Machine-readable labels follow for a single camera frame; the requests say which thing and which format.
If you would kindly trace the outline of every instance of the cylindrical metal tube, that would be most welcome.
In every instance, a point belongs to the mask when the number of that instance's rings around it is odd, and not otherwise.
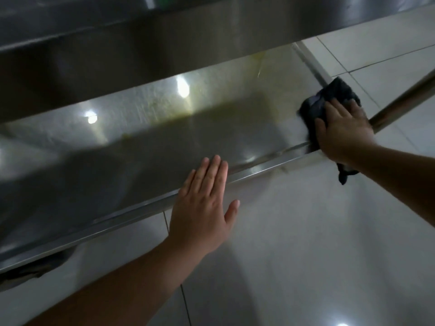
[[[373,131],[375,133],[381,131],[433,95],[435,95],[435,70],[432,70],[419,82],[374,115],[370,119]]]

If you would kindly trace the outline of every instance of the tile grout line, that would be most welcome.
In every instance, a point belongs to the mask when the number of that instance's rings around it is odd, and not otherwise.
[[[169,226],[168,226],[168,224],[167,224],[166,212],[165,212],[165,211],[163,211],[163,218],[164,218],[164,222],[165,222],[165,224],[166,224],[166,230],[167,230],[167,233],[169,233]],[[183,295],[184,306],[186,307],[186,313],[188,314],[189,325],[192,326],[192,322],[191,322],[191,320],[190,320],[190,315],[189,315],[188,303],[187,303],[187,301],[186,301],[186,296],[185,296],[185,294],[184,294],[183,284],[180,285],[180,288],[181,288],[181,293],[182,293],[182,295]]]
[[[352,75],[352,73],[351,72],[348,72],[349,73],[349,75],[351,76],[351,78],[353,79],[353,80],[355,80],[355,82],[358,84],[358,86],[360,86],[361,87],[361,89],[362,89],[362,91],[363,92],[365,92],[366,94],[367,94],[367,96],[373,101],[373,103],[375,103],[375,105],[378,107],[378,109],[379,109],[379,111],[381,111],[383,108],[381,108],[380,106],[379,106],[379,104],[373,99],[373,97],[372,96],[370,96],[370,94],[367,92],[367,90],[365,90],[364,89],[364,87],[363,86],[361,86],[361,84],[355,79],[355,77]],[[402,134],[404,137],[405,137],[405,139],[416,149],[416,151],[419,151],[420,152],[420,150],[416,147],[416,145],[408,138],[408,136],[402,131],[402,129],[397,125],[397,126],[395,126],[396,127],[396,129],[400,132],[400,134]]]
[[[185,296],[185,294],[184,294],[184,288],[183,288],[183,285],[180,285],[180,287],[181,287],[181,293],[182,293],[182,295],[183,295],[184,306],[186,307],[186,313],[188,314],[189,325],[192,326],[192,322],[191,322],[190,315],[189,315],[188,303],[187,303],[187,301],[186,301],[186,296]]]
[[[343,72],[343,73],[347,73],[348,69],[346,69],[346,68],[344,67],[344,65],[340,63],[340,61],[337,59],[337,57],[335,57],[335,55],[331,52],[331,50],[328,49],[328,47],[327,47],[327,46],[322,42],[322,40],[319,39],[318,36],[317,36],[316,38],[320,41],[320,43],[322,44],[322,46],[324,46],[324,47],[326,48],[326,50],[329,51],[329,54],[331,54],[332,57],[334,57],[334,59],[335,59],[335,60],[336,60],[340,65],[341,65],[341,67],[344,68],[345,72]]]
[[[432,44],[432,45],[430,45],[430,46],[423,47],[423,48],[420,48],[420,49],[412,50],[412,51],[409,51],[409,52],[404,53],[404,54],[401,54],[401,55],[397,55],[397,56],[394,56],[394,57],[390,57],[390,58],[387,58],[387,59],[385,59],[385,60],[380,60],[380,61],[378,61],[378,62],[375,62],[375,63],[369,64],[369,65],[365,65],[365,66],[362,66],[362,67],[358,67],[358,68],[355,69],[355,70],[350,70],[350,71],[348,71],[348,73],[351,74],[352,72],[355,72],[355,71],[358,71],[358,70],[361,70],[361,69],[365,69],[366,67],[369,67],[369,66],[372,66],[372,65],[375,65],[375,64],[379,64],[379,63],[385,62],[385,61],[387,61],[387,60],[393,60],[394,58],[398,58],[398,57],[401,57],[401,56],[404,56],[404,55],[407,55],[407,54],[410,54],[410,53],[413,53],[413,52],[416,52],[416,51],[420,51],[420,50],[423,50],[423,49],[426,49],[426,48],[431,48],[431,47],[433,47],[433,46],[435,46],[435,44]]]

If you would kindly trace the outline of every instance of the white tile floor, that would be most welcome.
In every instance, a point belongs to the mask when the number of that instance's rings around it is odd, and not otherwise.
[[[369,116],[435,67],[434,44],[435,6],[307,41]],[[435,155],[434,104],[379,142]],[[226,204],[235,198],[242,206],[231,239],[183,285],[192,325],[435,323],[435,230],[372,181],[356,175],[341,186],[336,166],[314,153],[230,185]],[[159,214],[81,245],[57,270],[0,293],[1,324],[21,325],[166,235]],[[152,324],[189,324],[181,290]]]

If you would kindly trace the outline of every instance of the person's left arm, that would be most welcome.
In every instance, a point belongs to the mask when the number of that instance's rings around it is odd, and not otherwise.
[[[169,236],[156,248],[84,287],[27,325],[144,325],[202,258],[225,241],[240,202],[224,214],[228,164],[203,159],[180,189]]]

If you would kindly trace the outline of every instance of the skin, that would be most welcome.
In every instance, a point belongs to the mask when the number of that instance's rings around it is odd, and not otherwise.
[[[326,103],[328,127],[316,119],[325,155],[371,178],[435,225],[435,159],[379,146],[362,109]],[[205,255],[230,234],[240,205],[222,200],[228,164],[203,159],[179,191],[169,236],[156,248],[66,298],[28,325],[144,325]]]

